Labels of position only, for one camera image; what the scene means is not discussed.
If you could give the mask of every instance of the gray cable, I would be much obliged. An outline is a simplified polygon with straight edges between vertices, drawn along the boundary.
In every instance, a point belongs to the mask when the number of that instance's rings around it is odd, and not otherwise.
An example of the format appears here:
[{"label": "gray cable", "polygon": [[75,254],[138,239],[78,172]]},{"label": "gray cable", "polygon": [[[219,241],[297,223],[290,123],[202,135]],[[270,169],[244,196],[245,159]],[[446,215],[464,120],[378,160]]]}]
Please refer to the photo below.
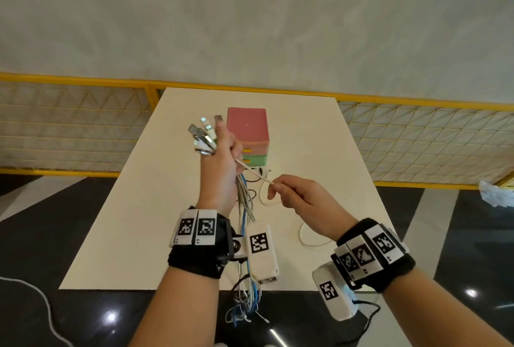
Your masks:
[{"label": "gray cable", "polygon": [[66,343],[66,345],[68,347],[74,347],[74,345],[68,339],[65,339],[64,337],[59,335],[57,333],[57,331],[54,329],[54,325],[52,324],[52,311],[51,311],[51,307],[50,307],[50,302],[48,301],[48,298],[46,298],[45,294],[38,287],[32,285],[31,283],[24,281],[23,279],[0,277],[0,280],[8,281],[8,282],[20,282],[23,285],[33,288],[36,292],[41,294],[41,297],[43,298],[43,300],[45,300],[45,304],[46,304],[46,311],[48,313],[48,325],[50,326],[50,331],[52,331],[52,333],[54,334],[54,336],[56,338],[61,340],[63,343]]}]

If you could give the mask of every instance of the hand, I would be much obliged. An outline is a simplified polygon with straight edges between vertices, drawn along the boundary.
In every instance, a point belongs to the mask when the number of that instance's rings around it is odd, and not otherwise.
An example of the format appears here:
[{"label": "hand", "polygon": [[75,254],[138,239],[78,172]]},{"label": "hand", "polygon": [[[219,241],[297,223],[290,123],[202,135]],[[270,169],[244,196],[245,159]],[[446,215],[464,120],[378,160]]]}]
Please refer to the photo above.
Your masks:
[{"label": "hand", "polygon": [[216,153],[200,158],[200,196],[196,209],[215,209],[228,218],[237,200],[236,176],[244,171],[234,160],[243,158],[243,145],[223,121],[216,122],[216,136]]},{"label": "hand", "polygon": [[312,230],[337,241],[357,223],[351,214],[318,182],[281,175],[268,188],[268,199],[280,194],[282,205],[292,208]]}]

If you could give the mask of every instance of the wrist strap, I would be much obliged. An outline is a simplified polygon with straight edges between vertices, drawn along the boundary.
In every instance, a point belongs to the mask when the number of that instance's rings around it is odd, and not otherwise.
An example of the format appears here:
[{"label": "wrist strap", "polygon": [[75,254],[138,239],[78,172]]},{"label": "wrist strap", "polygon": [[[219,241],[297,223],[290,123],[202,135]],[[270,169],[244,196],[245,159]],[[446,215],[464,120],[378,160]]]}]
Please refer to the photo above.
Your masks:
[{"label": "wrist strap", "polygon": [[168,264],[194,274],[220,279],[235,235],[230,220],[215,210],[190,207],[180,214],[171,238]]},{"label": "wrist strap", "polygon": [[398,236],[373,219],[359,221],[337,245],[331,258],[352,290],[365,284],[383,292],[393,279],[416,265]]}]

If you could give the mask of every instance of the plastic bag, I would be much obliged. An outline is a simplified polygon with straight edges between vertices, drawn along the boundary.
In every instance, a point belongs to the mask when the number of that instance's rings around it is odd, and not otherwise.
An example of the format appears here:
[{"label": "plastic bag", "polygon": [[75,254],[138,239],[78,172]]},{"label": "plastic bag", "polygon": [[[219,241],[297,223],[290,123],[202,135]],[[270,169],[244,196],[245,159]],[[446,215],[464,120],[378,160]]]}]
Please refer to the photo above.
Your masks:
[{"label": "plastic bag", "polygon": [[479,190],[482,200],[494,207],[514,206],[514,191],[512,190],[490,185],[485,181],[480,181]]}]

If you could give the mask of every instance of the forearm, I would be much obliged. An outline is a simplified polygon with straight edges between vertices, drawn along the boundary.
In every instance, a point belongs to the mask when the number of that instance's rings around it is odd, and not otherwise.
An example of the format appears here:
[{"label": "forearm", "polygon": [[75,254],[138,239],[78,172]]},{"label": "forearm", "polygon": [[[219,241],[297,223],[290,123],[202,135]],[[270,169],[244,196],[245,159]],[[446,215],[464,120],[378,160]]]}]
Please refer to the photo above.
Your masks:
[{"label": "forearm", "polygon": [[391,282],[383,297],[414,347],[511,346],[417,267]]},{"label": "forearm", "polygon": [[214,344],[220,282],[169,267],[130,347]]}]

